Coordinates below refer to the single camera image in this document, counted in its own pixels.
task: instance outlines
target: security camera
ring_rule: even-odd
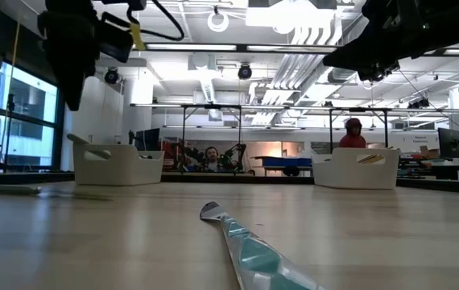
[[[238,78],[241,80],[249,80],[253,75],[253,71],[249,64],[242,64],[238,70]]]
[[[108,68],[108,72],[104,76],[104,81],[107,84],[115,85],[118,83],[120,75],[118,74],[118,68]]]

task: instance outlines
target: window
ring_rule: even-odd
[[[7,135],[5,128],[9,126],[9,119],[0,115],[0,162],[4,162],[6,155]],[[8,150],[8,164],[21,166],[51,166],[54,128],[42,126],[22,120],[13,119],[10,129],[10,143]]]
[[[6,109],[10,88],[11,65],[0,68],[0,109]],[[57,88],[18,68],[11,78],[14,112],[47,122],[56,122]]]

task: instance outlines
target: white column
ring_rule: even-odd
[[[126,81],[124,84],[124,109],[122,111],[122,144],[127,144],[129,131],[151,129],[152,108],[132,107],[131,103],[151,104],[153,98],[153,82]]]

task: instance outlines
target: person in red hoodie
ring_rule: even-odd
[[[346,135],[339,142],[341,148],[366,148],[366,140],[361,136],[362,124],[357,118],[345,123]]]

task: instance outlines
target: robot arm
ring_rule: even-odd
[[[224,152],[220,157],[221,166],[224,169],[232,169],[235,172],[241,172],[243,170],[242,159],[244,157],[244,152],[246,151],[247,145],[237,144],[228,151]],[[233,156],[238,152],[238,162],[237,164],[232,163]]]

